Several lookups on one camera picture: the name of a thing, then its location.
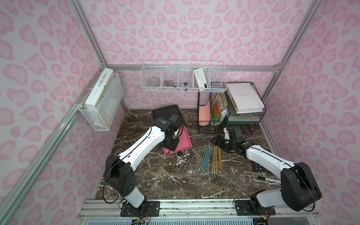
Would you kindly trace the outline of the black pink drawer cabinet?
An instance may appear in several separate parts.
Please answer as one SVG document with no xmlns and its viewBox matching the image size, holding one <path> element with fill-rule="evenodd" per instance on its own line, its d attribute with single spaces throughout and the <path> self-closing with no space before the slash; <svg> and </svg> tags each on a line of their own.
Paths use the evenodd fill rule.
<svg viewBox="0 0 360 225">
<path fill-rule="evenodd" d="M 171 105 L 171 106 L 165 106 L 162 108 L 154 109 L 151 115 L 153 120 L 156 120 L 157 118 L 168 120 L 170 119 L 171 116 L 177 115 L 182 119 L 183 125 L 187 127 L 185 119 L 178 105 Z"/>
</svg>

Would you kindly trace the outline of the pink top drawer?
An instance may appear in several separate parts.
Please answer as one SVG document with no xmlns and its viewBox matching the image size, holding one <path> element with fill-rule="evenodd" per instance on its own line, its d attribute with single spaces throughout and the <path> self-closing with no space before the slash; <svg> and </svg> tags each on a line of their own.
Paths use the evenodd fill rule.
<svg viewBox="0 0 360 225">
<path fill-rule="evenodd" d="M 184 127 L 184 132 L 182 133 L 181 137 L 180 137 L 180 141 L 179 144 L 176 148 L 175 151 L 170 151 L 169 149 L 164 148 L 164 155 L 165 156 L 169 156 L 169 155 L 174 155 L 174 154 L 178 154 L 178 153 L 182 153 L 183 151 L 189 150 L 191 149 L 192 143 L 190 141 L 190 138 L 188 136 L 188 132 L 186 127 Z"/>
</svg>

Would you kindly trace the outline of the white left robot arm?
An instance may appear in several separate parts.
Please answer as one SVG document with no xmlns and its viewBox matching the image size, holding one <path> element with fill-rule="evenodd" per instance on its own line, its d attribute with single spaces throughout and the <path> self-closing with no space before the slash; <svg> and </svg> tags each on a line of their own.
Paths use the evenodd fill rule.
<svg viewBox="0 0 360 225">
<path fill-rule="evenodd" d="M 168 120 L 157 118 L 145 134 L 119 155 L 111 154 L 106 159 L 105 183 L 116 190 L 137 215 L 149 212 L 147 200 L 137 187 L 135 170 L 142 160 L 157 145 L 175 151 L 180 142 L 183 119 L 174 114 Z"/>
</svg>

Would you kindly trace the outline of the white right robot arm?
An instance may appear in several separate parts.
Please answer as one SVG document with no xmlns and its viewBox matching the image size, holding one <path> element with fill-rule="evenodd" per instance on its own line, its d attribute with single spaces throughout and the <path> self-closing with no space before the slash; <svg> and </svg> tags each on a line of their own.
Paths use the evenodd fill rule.
<svg viewBox="0 0 360 225">
<path fill-rule="evenodd" d="M 299 212 L 314 206 L 322 198 L 321 190 L 310 169 L 304 163 L 294 163 L 265 150 L 260 145 L 247 141 L 239 127 L 224 128 L 224 136 L 218 135 L 212 144 L 227 153 L 237 153 L 256 162 L 279 178 L 280 188 L 262 190 L 251 195 L 248 203 L 237 201 L 238 214 L 270 216 L 274 207 L 289 207 Z"/>
</svg>

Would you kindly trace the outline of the green red booklet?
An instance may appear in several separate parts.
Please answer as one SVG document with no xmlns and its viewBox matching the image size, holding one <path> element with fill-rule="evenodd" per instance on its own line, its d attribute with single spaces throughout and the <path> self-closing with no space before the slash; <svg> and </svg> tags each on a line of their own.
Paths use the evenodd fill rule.
<svg viewBox="0 0 360 225">
<path fill-rule="evenodd" d="M 227 99 L 224 93 L 218 93 L 211 105 L 211 125 L 220 125 L 227 116 Z"/>
</svg>

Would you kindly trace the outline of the pink folder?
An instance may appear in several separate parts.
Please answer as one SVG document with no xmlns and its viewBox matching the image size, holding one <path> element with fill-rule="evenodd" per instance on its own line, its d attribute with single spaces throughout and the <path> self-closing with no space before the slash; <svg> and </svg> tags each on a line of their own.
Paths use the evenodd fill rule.
<svg viewBox="0 0 360 225">
<path fill-rule="evenodd" d="M 211 105 L 208 102 L 206 105 L 199 106 L 199 126 L 207 126 L 211 121 Z"/>
</svg>

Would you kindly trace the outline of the black calculator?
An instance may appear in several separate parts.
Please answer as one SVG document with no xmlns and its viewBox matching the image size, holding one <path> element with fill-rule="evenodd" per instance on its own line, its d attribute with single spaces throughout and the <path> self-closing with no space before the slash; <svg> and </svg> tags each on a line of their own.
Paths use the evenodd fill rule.
<svg viewBox="0 0 360 225">
<path fill-rule="evenodd" d="M 267 170 L 265 167 L 261 166 L 260 164 L 256 163 L 256 162 L 252 162 L 253 165 L 253 170 L 255 172 L 262 172 L 262 173 L 268 173 L 269 170 Z"/>
</svg>

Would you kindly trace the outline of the white paper stack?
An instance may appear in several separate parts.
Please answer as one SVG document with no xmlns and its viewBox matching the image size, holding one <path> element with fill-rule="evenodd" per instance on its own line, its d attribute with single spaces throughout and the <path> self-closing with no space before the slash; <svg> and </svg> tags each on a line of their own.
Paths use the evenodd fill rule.
<svg viewBox="0 0 360 225">
<path fill-rule="evenodd" d="M 228 84 L 227 93 L 237 114 L 259 113 L 265 108 L 258 92 L 249 82 Z"/>
</svg>

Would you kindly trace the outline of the black white marker pen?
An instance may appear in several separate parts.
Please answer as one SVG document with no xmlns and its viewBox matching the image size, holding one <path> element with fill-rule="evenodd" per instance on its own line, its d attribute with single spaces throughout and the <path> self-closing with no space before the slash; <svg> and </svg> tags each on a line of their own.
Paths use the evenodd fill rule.
<svg viewBox="0 0 360 225">
<path fill-rule="evenodd" d="M 262 181 L 266 181 L 266 182 L 281 184 L 281 181 L 278 181 L 278 180 L 275 180 L 275 179 L 271 179 L 271 178 L 262 177 L 262 176 L 258 176 L 258 179 L 259 179 L 259 180 L 262 180 Z"/>
</svg>

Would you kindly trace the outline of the white box in basket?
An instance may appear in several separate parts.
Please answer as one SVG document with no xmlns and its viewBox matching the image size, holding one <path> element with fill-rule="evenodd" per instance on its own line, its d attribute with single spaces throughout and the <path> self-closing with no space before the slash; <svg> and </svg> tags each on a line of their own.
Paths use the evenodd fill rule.
<svg viewBox="0 0 360 225">
<path fill-rule="evenodd" d="M 194 78 L 196 80 L 197 87 L 200 89 L 208 88 L 205 72 L 202 67 L 194 69 Z"/>
</svg>

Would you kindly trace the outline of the white book in side basket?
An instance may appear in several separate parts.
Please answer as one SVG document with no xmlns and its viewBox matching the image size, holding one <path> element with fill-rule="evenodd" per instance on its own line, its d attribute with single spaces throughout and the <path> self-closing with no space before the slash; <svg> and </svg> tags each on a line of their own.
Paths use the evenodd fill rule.
<svg viewBox="0 0 360 225">
<path fill-rule="evenodd" d="M 114 71 L 105 68 L 89 93 L 84 105 L 87 110 L 97 110 L 114 80 Z"/>
</svg>

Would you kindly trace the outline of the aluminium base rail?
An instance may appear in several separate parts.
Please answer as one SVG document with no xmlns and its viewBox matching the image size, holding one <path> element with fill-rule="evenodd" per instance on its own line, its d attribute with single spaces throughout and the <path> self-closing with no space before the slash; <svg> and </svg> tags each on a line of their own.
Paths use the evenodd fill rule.
<svg viewBox="0 0 360 225">
<path fill-rule="evenodd" d="M 85 201 L 77 225 L 321 225 L 320 214 L 309 207 L 296 212 L 288 207 L 275 207 L 265 215 L 239 216 L 234 199 L 168 199 L 159 200 L 152 215 L 140 219 L 126 217 L 122 203 L 107 204 Z"/>
</svg>

